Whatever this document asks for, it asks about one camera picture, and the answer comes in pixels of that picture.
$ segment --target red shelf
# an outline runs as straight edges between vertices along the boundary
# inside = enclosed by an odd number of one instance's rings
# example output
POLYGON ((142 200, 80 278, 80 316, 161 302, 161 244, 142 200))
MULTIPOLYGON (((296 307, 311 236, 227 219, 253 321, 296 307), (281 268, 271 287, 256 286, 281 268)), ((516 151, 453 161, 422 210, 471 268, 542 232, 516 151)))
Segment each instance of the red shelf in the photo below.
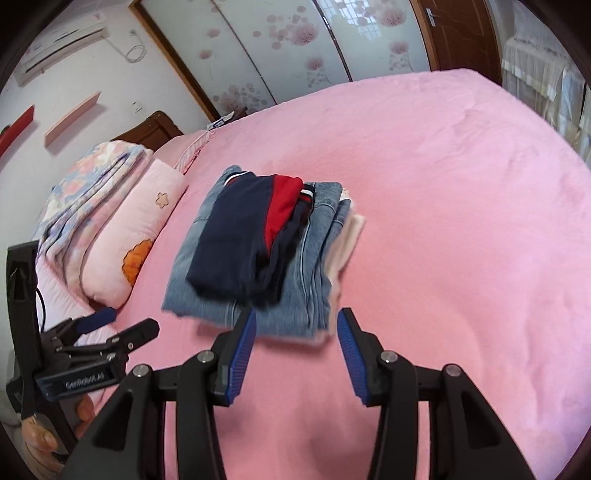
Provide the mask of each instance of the red shelf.
POLYGON ((0 137, 0 157, 4 155, 4 152, 8 147, 16 140, 16 138, 22 133, 26 127, 33 121, 33 114, 35 113, 35 106, 32 105, 25 113, 23 113, 16 122, 14 122, 8 130, 4 132, 4 135, 0 137))

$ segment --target wooden door frame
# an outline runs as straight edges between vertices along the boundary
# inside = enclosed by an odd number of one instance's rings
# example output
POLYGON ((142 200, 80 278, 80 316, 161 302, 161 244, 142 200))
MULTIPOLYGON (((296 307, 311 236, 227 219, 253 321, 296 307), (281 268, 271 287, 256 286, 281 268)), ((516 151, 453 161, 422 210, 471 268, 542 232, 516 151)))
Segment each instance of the wooden door frame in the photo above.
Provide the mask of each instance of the wooden door frame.
POLYGON ((181 80, 188 88, 191 95, 193 95, 203 112, 207 115, 207 118, 209 118, 212 122, 219 119, 220 114, 216 110, 212 101, 207 97, 207 95, 205 95, 205 92, 199 85, 198 81, 195 79, 189 68, 185 65, 185 62, 183 62, 183 59, 168 41, 162 30, 160 30, 159 26, 156 24, 154 19, 150 16, 141 2, 142 0, 133 0, 129 5, 129 9, 135 18, 138 19, 139 23, 142 24, 142 27, 144 27, 148 32, 148 35, 150 35, 152 40, 154 40, 160 49, 160 52, 162 52, 164 57, 173 66, 178 76, 181 77, 181 80))
POLYGON ((421 5, 421 0, 410 0, 410 5, 413 8, 414 16, 417 19, 425 50, 427 51, 427 58, 429 60, 429 68, 431 71, 439 70, 439 59, 437 58, 437 50, 435 49, 435 41, 431 33, 431 24, 427 18, 427 13, 421 5))

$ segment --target human hand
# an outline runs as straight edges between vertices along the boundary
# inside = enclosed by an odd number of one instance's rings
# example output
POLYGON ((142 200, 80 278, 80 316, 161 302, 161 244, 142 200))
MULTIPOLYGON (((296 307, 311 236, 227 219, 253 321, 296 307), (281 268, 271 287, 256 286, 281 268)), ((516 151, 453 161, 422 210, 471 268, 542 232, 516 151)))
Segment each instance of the human hand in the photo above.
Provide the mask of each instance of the human hand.
MULTIPOLYGON (((76 438, 84 435, 90 422, 95 418, 95 407, 88 395, 84 395, 76 407, 78 418, 82 421, 77 427, 76 438)), ((57 450, 56 438, 39 425, 35 417, 29 417, 22 421, 22 437, 25 447, 28 448, 33 458, 53 472, 60 472, 63 465, 52 455, 57 450)))

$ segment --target wooden door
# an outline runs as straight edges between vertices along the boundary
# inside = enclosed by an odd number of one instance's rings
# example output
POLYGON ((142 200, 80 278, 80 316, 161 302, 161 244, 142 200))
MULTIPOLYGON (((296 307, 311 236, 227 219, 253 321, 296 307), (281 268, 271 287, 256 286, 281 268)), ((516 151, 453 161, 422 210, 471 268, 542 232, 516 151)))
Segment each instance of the wooden door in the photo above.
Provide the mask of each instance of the wooden door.
POLYGON ((501 59, 486 0, 420 2, 431 29, 439 69, 476 70, 500 85, 501 59))

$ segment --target blue denim jeans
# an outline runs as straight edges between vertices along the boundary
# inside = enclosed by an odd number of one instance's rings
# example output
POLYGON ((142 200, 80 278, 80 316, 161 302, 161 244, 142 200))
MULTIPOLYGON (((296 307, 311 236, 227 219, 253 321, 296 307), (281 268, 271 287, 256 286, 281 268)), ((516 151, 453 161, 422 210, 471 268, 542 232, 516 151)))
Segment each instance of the blue denim jeans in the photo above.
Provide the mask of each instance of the blue denim jeans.
MULTIPOLYGON (((225 180, 242 171, 236 165, 227 168, 205 197, 174 259, 166 288, 163 310, 179 316, 199 317, 217 325, 233 327, 244 305, 237 301, 203 298, 186 280, 189 266, 203 227, 225 180)), ((330 281, 324 275, 324 258, 339 236, 350 201, 339 202, 339 183, 314 183, 316 193, 310 219, 291 259, 278 303, 256 309, 257 335, 313 337, 326 330, 330 306, 330 281)))

